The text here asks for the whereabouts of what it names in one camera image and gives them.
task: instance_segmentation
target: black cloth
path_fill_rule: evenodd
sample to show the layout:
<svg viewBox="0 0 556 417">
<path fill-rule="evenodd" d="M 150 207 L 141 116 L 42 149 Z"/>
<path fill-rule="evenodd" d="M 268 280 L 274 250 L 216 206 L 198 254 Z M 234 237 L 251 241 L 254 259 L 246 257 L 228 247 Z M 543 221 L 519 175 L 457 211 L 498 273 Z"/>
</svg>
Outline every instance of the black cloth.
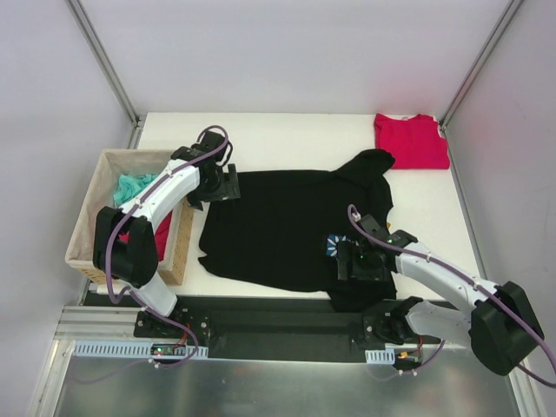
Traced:
<svg viewBox="0 0 556 417">
<path fill-rule="evenodd" d="M 395 298 L 394 282 L 340 282 L 328 235 L 359 238 L 348 205 L 386 226 L 393 207 L 382 176 L 394 163 L 370 149 L 336 171 L 240 173 L 242 197 L 212 202 L 199 242 L 199 262 L 211 274 L 292 291 L 327 291 L 338 311 L 361 311 Z"/>
</svg>

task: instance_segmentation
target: red cloth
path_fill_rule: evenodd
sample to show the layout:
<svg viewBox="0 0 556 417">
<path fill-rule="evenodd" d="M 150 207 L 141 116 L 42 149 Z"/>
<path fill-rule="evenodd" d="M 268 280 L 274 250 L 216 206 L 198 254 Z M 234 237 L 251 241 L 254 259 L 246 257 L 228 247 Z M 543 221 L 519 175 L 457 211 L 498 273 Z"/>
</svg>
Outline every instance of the red cloth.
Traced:
<svg viewBox="0 0 556 417">
<path fill-rule="evenodd" d="M 161 221 L 155 233 L 156 253 L 158 254 L 158 261 L 164 259 L 164 252 L 166 251 L 166 241 L 168 240 L 168 233 L 170 233 L 170 223 L 172 221 L 172 212 Z M 127 242 L 129 239 L 129 232 L 120 235 L 120 240 Z"/>
<path fill-rule="evenodd" d="M 392 169 L 450 168 L 447 141 L 438 134 L 438 123 L 431 116 L 395 120 L 378 114 L 374 134 L 376 147 L 394 156 Z"/>
</svg>

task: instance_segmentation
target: white table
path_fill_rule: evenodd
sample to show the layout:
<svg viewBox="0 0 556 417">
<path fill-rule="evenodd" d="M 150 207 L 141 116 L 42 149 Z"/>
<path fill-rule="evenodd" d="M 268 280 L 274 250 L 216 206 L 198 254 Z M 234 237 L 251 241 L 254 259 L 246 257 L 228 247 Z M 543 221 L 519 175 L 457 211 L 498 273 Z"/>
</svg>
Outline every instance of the white table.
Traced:
<svg viewBox="0 0 556 417">
<path fill-rule="evenodd" d="M 374 116 L 292 114 L 149 113 L 139 149 L 177 149 L 192 144 L 202 129 L 219 124 L 234 144 L 231 162 L 238 171 L 336 169 L 360 151 L 374 147 Z M 394 208 L 391 229 L 404 228 L 434 253 L 478 274 L 460 201 L 450 170 L 390 170 Z M 327 299 L 325 292 L 296 293 L 209 274 L 197 258 L 206 220 L 195 212 L 185 282 L 179 295 Z M 416 281 L 394 277 L 398 298 L 440 297 Z"/>
</svg>

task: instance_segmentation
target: gray wall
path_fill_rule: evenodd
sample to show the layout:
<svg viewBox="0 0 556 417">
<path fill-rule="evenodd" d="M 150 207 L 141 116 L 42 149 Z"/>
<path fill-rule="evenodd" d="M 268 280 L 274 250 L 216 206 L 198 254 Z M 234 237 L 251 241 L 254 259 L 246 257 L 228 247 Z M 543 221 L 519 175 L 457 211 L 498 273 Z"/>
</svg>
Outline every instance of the gray wall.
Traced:
<svg viewBox="0 0 556 417">
<path fill-rule="evenodd" d="M 148 111 L 441 116 L 507 0 L 83 0 Z"/>
<path fill-rule="evenodd" d="M 556 349 L 556 2 L 522 6 L 448 127 L 488 276 L 525 288 Z M 556 381 L 540 349 L 533 369 Z M 543 388 L 549 415 L 553 390 Z"/>
<path fill-rule="evenodd" d="M 102 148 L 130 126 L 62 0 L 0 4 L 0 408 L 26 415 L 60 312 L 63 261 Z"/>
</svg>

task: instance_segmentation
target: laundry basket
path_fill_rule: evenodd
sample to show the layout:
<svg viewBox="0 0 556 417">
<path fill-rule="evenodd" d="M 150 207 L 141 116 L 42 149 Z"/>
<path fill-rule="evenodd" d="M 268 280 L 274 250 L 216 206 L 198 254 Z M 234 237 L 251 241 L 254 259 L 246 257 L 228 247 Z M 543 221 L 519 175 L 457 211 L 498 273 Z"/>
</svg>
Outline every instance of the laundry basket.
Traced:
<svg viewBox="0 0 556 417">
<path fill-rule="evenodd" d="M 104 206 L 114 207 L 113 194 L 120 175 L 160 174 L 171 150 L 105 149 L 96 165 L 76 227 L 69 241 L 65 260 L 97 284 L 106 283 L 106 274 L 93 266 L 96 215 Z M 183 284 L 188 258 L 193 209 L 184 198 L 172 212 L 164 258 L 158 273 L 169 285 Z"/>
</svg>

